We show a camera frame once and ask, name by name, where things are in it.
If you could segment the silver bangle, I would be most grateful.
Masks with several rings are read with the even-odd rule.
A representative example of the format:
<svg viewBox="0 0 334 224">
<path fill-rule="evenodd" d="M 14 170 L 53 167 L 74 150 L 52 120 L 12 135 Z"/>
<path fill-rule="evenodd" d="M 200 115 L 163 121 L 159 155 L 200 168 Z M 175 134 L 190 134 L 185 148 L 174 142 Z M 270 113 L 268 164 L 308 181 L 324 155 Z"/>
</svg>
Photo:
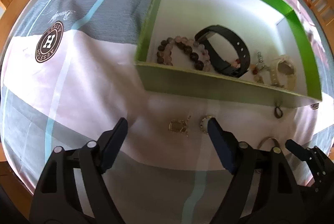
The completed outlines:
<svg viewBox="0 0 334 224">
<path fill-rule="evenodd" d="M 264 151 L 263 148 L 265 144 L 269 144 L 269 143 L 272 145 L 272 147 L 277 147 L 278 149 L 281 150 L 280 143 L 275 137 L 267 136 L 263 138 L 256 148 L 258 151 L 260 151 L 260 155 L 259 155 L 260 166 L 258 169 L 255 170 L 257 174 L 262 173 L 262 167 L 264 167 L 268 162 L 268 152 Z"/>
</svg>

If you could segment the green crystal brooch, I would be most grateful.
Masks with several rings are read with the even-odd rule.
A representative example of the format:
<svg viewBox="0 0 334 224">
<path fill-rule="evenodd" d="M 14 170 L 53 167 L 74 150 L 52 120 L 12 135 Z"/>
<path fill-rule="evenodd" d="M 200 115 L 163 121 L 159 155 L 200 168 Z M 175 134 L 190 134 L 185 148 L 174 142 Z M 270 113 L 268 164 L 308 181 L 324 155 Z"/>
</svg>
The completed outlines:
<svg viewBox="0 0 334 224">
<path fill-rule="evenodd" d="M 264 63 L 264 58 L 261 52 L 257 51 L 258 62 L 256 64 L 257 69 L 261 72 L 263 70 L 268 71 L 269 67 Z"/>
</svg>

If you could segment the gold clover brooch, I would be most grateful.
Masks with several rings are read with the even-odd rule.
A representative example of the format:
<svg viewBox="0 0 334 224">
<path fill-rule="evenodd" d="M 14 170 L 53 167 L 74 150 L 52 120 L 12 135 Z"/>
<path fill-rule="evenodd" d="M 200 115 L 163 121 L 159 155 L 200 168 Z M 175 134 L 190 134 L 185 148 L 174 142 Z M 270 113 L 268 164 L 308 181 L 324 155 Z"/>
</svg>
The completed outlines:
<svg viewBox="0 0 334 224">
<path fill-rule="evenodd" d="M 190 118 L 191 116 L 188 116 L 185 120 L 171 120 L 168 125 L 168 130 L 188 136 Z"/>
</svg>

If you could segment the black watch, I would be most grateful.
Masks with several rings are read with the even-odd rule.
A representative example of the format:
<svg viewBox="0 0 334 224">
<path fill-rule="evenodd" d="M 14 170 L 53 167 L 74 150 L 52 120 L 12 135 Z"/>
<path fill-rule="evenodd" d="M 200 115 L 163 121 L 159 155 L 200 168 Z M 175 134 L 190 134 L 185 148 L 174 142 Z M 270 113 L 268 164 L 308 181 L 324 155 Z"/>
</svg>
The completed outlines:
<svg viewBox="0 0 334 224">
<path fill-rule="evenodd" d="M 200 30 L 195 40 L 208 51 L 215 72 L 240 78 L 248 72 L 250 53 L 244 41 L 232 30 L 211 25 Z"/>
</svg>

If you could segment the plaid bed quilt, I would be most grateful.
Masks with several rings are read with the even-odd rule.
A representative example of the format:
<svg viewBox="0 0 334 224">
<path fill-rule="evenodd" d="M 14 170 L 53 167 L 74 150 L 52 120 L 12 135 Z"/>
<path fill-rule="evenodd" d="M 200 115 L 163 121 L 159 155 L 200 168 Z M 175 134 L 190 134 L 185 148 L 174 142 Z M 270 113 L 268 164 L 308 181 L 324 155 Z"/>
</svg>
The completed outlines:
<svg viewBox="0 0 334 224">
<path fill-rule="evenodd" d="M 1 140 L 10 166 L 34 192 L 56 146 L 74 149 L 124 117 L 129 135 L 104 179 L 128 223 L 208 223 L 231 176 L 199 128 L 214 115 L 252 145 L 273 136 L 333 144 L 333 59 L 301 0 L 296 13 L 315 55 L 322 100 L 273 107 L 148 91 L 135 52 L 152 0 L 38 0 L 5 52 Z M 188 136 L 171 120 L 189 120 Z"/>
</svg>

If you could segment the wooden footboard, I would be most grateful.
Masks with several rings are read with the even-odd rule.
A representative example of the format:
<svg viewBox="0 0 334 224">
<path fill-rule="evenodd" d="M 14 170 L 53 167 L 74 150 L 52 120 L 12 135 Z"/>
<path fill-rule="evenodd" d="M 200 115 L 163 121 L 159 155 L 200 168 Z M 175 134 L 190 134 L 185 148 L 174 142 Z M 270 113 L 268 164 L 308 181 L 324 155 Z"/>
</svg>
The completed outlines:
<svg viewBox="0 0 334 224">
<path fill-rule="evenodd" d="M 333 34 L 333 0 L 305 0 L 325 33 Z"/>
</svg>

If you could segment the green cardboard box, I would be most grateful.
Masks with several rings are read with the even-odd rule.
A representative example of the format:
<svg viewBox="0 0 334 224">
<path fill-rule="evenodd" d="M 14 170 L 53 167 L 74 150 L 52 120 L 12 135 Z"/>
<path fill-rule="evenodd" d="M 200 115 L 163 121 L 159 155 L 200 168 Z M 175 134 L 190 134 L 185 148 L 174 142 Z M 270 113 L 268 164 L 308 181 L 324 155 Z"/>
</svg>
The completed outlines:
<svg viewBox="0 0 334 224">
<path fill-rule="evenodd" d="M 288 108 L 322 100 L 311 44 L 283 0 L 152 0 L 135 63 L 148 91 Z"/>
</svg>

